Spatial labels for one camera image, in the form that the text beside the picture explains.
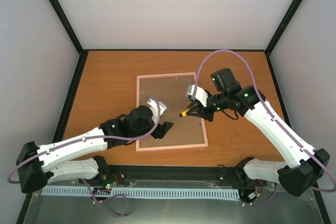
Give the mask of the yellow handled screwdriver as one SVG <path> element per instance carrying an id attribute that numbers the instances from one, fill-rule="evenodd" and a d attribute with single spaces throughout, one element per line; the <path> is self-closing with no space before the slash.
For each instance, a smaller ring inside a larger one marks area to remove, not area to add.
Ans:
<path id="1" fill-rule="evenodd" d="M 187 116 L 187 113 L 188 113 L 189 109 L 185 110 L 185 111 L 182 111 L 179 115 L 175 116 L 174 118 L 170 119 L 170 121 L 174 121 L 178 118 L 184 118 Z"/>

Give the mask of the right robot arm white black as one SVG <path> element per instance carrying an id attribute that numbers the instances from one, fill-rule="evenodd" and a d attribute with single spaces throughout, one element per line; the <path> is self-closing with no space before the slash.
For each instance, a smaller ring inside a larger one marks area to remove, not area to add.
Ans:
<path id="1" fill-rule="evenodd" d="M 240 183 L 265 180 L 279 183 L 289 194 L 299 197 L 324 173 L 329 153 L 315 149 L 297 135 L 271 108 L 265 96 L 254 86 L 242 88 L 232 71 L 224 68 L 211 74 L 217 94 L 210 94 L 196 85 L 189 85 L 186 97 L 191 101 L 181 116 L 196 116 L 209 122 L 215 112 L 234 112 L 235 119 L 246 118 L 271 142 L 283 157 L 282 162 L 261 161 L 247 157 L 236 165 Z"/>

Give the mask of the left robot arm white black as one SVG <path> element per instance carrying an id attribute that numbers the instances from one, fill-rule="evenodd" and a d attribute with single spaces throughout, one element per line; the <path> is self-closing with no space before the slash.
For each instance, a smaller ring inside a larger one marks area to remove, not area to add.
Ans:
<path id="1" fill-rule="evenodd" d="M 131 144 L 152 136 L 163 138 L 173 123 L 159 123 L 167 111 L 166 105 L 151 100 L 129 114 L 121 114 L 95 127 L 87 133 L 47 145 L 31 141 L 23 145 L 16 160 L 20 189 L 33 193 L 60 180 L 83 178 L 104 183 L 109 177 L 109 167 L 102 156 L 77 161 L 78 157 Z"/>

